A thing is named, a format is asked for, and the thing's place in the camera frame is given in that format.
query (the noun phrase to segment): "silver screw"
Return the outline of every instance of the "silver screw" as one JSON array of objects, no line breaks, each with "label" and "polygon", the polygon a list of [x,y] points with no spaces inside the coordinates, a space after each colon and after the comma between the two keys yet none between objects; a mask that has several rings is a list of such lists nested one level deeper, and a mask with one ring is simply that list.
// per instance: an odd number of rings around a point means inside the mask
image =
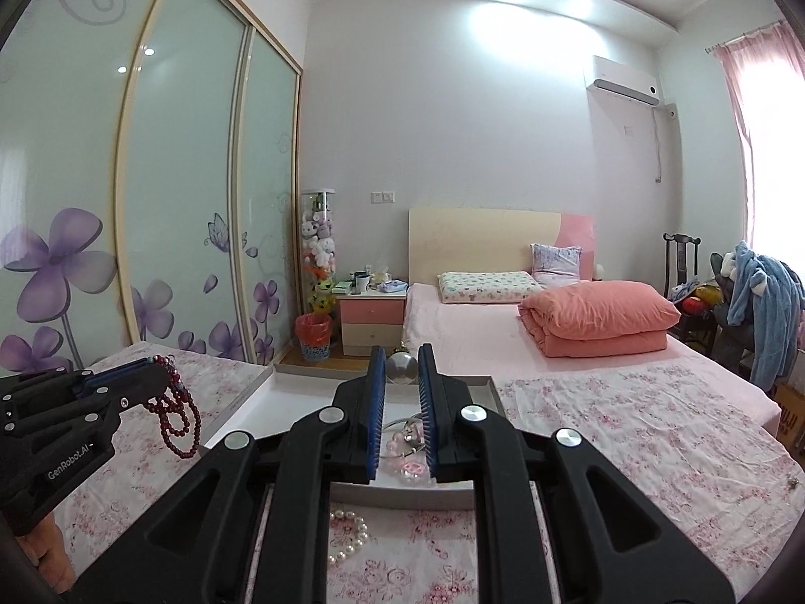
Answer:
[{"label": "silver screw", "polygon": [[326,422],[327,424],[341,422],[343,419],[344,411],[341,411],[341,409],[338,407],[327,407],[326,409],[319,411],[319,420]]},{"label": "silver screw", "polygon": [[224,445],[228,449],[243,449],[249,444],[249,434],[245,431],[233,431],[224,438]]},{"label": "silver screw", "polygon": [[578,447],[581,445],[581,434],[575,429],[560,429],[556,432],[556,440],[565,447]]},{"label": "silver screw", "polygon": [[461,417],[468,422],[481,422],[486,420],[486,409],[479,407],[477,404],[470,404],[468,407],[461,409]]}]

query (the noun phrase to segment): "human hand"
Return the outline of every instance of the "human hand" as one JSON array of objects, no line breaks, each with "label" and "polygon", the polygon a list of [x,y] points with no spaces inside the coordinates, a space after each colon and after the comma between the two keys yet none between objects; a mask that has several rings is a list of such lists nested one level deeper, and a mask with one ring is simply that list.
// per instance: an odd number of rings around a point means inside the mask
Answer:
[{"label": "human hand", "polygon": [[75,573],[64,550],[61,530],[52,513],[27,536],[17,538],[17,542],[56,593],[63,593],[72,587]]}]

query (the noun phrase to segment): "trash can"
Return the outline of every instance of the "trash can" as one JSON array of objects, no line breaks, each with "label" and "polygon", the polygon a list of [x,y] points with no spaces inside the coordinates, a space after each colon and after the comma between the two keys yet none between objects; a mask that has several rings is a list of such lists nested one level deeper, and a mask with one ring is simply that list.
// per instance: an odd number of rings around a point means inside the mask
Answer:
[{"label": "trash can", "polygon": [[330,335],[333,333],[333,319],[330,316],[326,313],[306,313],[296,319],[294,328],[304,360],[316,363],[330,357]]}]

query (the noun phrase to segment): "nightstand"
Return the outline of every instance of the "nightstand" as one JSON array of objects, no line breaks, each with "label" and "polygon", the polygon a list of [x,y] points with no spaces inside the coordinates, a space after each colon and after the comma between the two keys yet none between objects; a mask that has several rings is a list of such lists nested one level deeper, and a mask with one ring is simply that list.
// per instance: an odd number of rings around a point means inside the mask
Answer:
[{"label": "nightstand", "polygon": [[341,343],[345,356],[369,356],[373,345],[386,353],[403,338],[407,292],[336,295],[341,316]]}]

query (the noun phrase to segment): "wooden floor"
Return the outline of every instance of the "wooden floor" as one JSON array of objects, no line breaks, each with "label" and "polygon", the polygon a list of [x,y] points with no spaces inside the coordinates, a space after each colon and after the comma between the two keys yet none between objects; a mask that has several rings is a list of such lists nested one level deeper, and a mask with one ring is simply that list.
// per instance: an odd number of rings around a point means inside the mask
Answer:
[{"label": "wooden floor", "polygon": [[365,372],[369,367],[369,357],[363,356],[344,356],[341,344],[333,343],[330,347],[329,359],[321,360],[318,363],[309,363],[302,356],[302,349],[298,344],[283,356],[279,365],[299,365],[305,368],[319,368],[323,370],[343,370],[346,372]]}]

